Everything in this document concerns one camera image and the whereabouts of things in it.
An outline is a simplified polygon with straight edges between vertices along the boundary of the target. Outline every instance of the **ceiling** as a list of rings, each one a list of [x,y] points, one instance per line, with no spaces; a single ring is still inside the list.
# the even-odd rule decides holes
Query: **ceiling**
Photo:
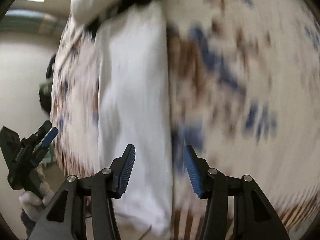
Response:
[[[44,2],[16,0],[10,9],[43,11],[54,16],[67,18],[70,14],[71,0],[45,0]]]

